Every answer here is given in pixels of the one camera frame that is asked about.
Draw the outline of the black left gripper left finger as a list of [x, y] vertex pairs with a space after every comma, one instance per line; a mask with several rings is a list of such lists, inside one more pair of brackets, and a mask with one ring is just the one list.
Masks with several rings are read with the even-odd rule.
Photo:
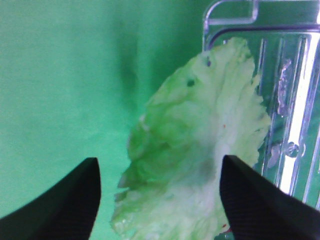
[[88, 240], [101, 201], [96, 157], [88, 157], [31, 202], [0, 219], [2, 240]]

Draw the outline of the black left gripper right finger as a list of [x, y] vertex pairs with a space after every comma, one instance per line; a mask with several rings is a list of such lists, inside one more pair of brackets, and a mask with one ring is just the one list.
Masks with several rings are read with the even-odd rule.
[[219, 195], [236, 240], [318, 240], [320, 212], [282, 192], [236, 155], [222, 161]]

